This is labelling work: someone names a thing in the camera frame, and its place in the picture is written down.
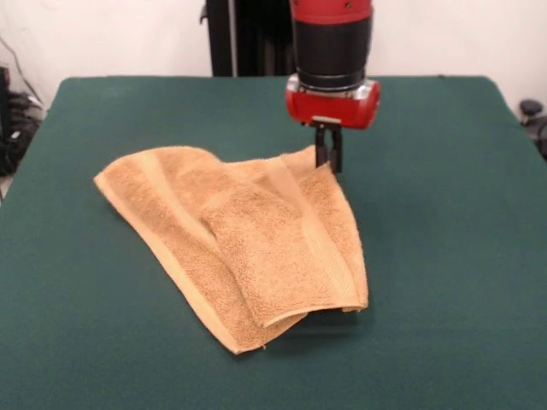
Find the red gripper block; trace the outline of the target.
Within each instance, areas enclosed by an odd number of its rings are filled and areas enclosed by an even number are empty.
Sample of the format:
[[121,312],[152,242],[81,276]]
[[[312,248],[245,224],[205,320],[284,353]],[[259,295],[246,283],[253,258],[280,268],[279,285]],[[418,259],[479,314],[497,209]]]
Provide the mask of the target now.
[[[288,114],[298,123],[335,124],[331,129],[332,149],[330,166],[334,174],[342,172],[343,134],[342,128],[364,130],[377,114],[380,100],[380,84],[365,79],[351,91],[322,92],[306,89],[296,74],[289,77],[285,87],[285,105]],[[328,162],[325,145],[326,128],[315,127],[315,166]]]

